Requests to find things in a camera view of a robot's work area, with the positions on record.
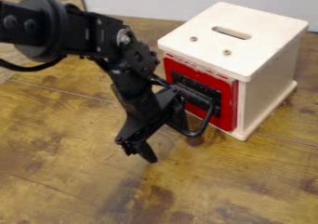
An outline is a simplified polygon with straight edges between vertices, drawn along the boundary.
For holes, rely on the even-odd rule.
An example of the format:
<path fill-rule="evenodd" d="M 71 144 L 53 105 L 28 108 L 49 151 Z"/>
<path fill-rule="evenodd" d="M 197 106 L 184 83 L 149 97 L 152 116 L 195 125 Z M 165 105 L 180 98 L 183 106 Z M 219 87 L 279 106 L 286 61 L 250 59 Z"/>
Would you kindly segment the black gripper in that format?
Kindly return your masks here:
<path fill-rule="evenodd" d="M 147 142 L 148 137 L 167 124 L 188 130 L 184 100 L 171 84 L 153 75 L 149 80 L 128 76 L 111 76 L 112 90 L 127 113 L 125 123 L 115 138 L 127 155 L 139 154 L 149 163 L 157 157 Z"/>

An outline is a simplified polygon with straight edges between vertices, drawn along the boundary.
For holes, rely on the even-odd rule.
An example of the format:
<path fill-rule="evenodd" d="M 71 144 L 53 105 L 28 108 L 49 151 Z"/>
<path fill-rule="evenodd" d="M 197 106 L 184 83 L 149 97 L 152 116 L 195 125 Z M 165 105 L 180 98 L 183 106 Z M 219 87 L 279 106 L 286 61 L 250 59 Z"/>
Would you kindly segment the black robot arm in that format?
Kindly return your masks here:
<path fill-rule="evenodd" d="M 0 43 L 40 64 L 18 66 L 0 59 L 0 67 L 37 72 L 69 55 L 91 60 L 108 74 L 127 113 L 115 143 L 149 163 L 157 158 L 147 142 L 163 125 L 184 125 L 181 96 L 153 71 L 155 51 L 140 42 L 121 20 L 80 10 L 60 0 L 0 1 Z"/>

